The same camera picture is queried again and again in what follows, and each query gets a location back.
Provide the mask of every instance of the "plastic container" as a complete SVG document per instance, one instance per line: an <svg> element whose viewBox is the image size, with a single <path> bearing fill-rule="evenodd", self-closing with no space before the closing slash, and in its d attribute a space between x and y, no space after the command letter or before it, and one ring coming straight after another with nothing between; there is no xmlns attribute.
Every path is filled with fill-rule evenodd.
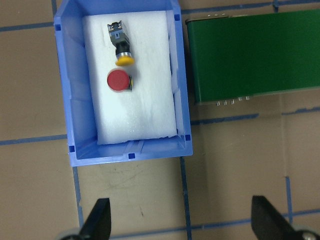
<svg viewBox="0 0 320 240"><path fill-rule="evenodd" d="M177 135L97 145L82 18L88 15L166 11ZM71 166L193 154L181 10L177 0L64 0L54 17Z"/></svg>

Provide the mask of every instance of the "yellow button base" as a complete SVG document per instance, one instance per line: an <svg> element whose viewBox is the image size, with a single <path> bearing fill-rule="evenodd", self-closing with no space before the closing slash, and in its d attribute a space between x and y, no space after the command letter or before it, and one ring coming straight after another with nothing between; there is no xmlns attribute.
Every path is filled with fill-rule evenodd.
<svg viewBox="0 0 320 240"><path fill-rule="evenodd" d="M130 56L121 56L119 57L118 61L115 62L115 65L123 67L132 65L135 63L135 60Z"/></svg>

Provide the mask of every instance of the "white foam sheet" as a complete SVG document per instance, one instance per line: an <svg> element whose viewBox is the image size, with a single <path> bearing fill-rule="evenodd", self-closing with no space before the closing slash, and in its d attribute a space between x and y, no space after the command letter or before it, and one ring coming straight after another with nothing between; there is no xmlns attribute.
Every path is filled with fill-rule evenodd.
<svg viewBox="0 0 320 240"><path fill-rule="evenodd" d="M132 91L114 92L107 84L116 68L116 48L107 24L122 20L135 64L124 68ZM165 11L86 16L83 32L97 127L97 143L157 139L177 135L167 18Z"/></svg>

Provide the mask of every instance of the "red button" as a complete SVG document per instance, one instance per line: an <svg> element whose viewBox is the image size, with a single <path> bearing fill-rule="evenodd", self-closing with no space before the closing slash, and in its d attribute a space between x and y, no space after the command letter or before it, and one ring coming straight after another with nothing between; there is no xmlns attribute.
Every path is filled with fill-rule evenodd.
<svg viewBox="0 0 320 240"><path fill-rule="evenodd" d="M122 91L129 88L130 78L124 70L115 69L109 73L106 82L111 89L115 91Z"/></svg>

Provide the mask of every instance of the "metal screw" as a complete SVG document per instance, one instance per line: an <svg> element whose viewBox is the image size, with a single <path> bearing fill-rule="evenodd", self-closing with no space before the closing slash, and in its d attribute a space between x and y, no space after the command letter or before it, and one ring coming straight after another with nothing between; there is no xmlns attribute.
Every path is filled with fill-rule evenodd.
<svg viewBox="0 0 320 240"><path fill-rule="evenodd" d="M313 235L311 232L304 232L302 234L304 240L317 240L316 236Z"/></svg>

